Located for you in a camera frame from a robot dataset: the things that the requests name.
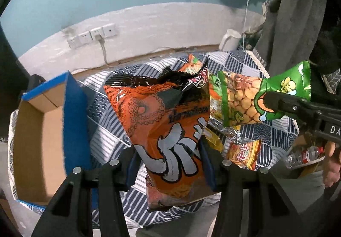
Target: cartoon character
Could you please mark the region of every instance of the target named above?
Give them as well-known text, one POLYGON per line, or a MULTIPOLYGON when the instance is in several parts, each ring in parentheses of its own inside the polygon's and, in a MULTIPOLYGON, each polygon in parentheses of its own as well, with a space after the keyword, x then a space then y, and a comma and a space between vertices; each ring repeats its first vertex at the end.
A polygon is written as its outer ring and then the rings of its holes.
MULTIPOLYGON (((267 108, 264 104, 264 96, 269 91, 274 91, 274 89, 270 87, 269 79, 262 80, 260 84, 260 90, 254 98, 254 105, 257 112, 260 113, 259 120, 262 122, 270 119, 281 118, 281 113, 275 113, 272 109, 267 108)), ((291 80, 290 77, 287 77, 281 81, 281 87, 276 91, 289 95, 296 95, 296 83, 291 80)))

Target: human hand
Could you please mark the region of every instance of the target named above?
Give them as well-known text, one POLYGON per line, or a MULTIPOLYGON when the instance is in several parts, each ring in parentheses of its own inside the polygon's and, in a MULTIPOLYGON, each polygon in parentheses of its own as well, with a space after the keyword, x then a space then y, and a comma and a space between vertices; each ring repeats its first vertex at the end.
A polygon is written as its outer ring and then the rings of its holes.
POLYGON ((325 159, 323 161, 323 183, 326 187, 332 187, 340 179, 341 153, 337 157, 333 156, 336 145, 328 141, 324 149, 325 159))

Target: red snack bag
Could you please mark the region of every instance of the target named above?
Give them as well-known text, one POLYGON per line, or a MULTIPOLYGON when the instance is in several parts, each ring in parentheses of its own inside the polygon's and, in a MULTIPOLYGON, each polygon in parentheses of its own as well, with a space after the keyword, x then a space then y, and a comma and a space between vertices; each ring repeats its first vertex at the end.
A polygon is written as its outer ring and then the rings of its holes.
POLYGON ((158 79, 116 74, 104 89, 151 185, 167 198, 160 204, 185 205, 212 194, 197 148, 210 116, 207 67, 158 79))
POLYGON ((231 160, 241 168, 256 170, 258 154, 260 152, 261 140, 244 144, 231 143, 226 159, 231 160))

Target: finger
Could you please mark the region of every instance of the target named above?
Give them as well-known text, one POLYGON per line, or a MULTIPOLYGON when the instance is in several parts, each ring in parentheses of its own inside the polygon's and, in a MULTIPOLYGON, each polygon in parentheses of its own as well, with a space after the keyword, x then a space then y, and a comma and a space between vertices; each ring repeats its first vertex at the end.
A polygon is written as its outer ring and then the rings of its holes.
POLYGON ((325 164, 326 171, 331 171, 334 173, 340 172, 341 165, 336 158, 328 158, 325 164))
POLYGON ((340 180, 340 173, 329 172, 327 177, 323 179, 323 183, 327 186, 332 186, 333 183, 340 180))
POLYGON ((335 151, 335 143, 328 141, 324 148, 325 155, 328 157, 331 157, 334 151, 335 151))

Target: wall socket panel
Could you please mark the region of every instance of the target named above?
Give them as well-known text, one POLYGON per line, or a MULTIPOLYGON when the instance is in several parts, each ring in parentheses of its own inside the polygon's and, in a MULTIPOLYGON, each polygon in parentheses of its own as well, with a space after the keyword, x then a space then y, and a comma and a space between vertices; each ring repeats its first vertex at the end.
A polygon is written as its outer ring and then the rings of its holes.
POLYGON ((81 44, 87 44, 87 43, 91 43, 93 41, 90 32, 84 32, 82 34, 78 35, 79 40, 81 41, 81 44))
POLYGON ((110 23, 103 26, 103 32, 106 38, 116 36, 118 34, 116 25, 114 23, 110 23))
POLYGON ((107 25, 104 25, 103 27, 97 27, 94 29, 91 29, 90 31, 84 32, 82 34, 79 34, 77 36, 71 37, 68 39, 68 44, 70 48, 76 49, 78 47, 81 47, 82 45, 96 42, 96 35, 101 35, 103 38, 110 38, 113 36, 118 35, 118 30, 116 27, 116 24, 110 23, 107 25))

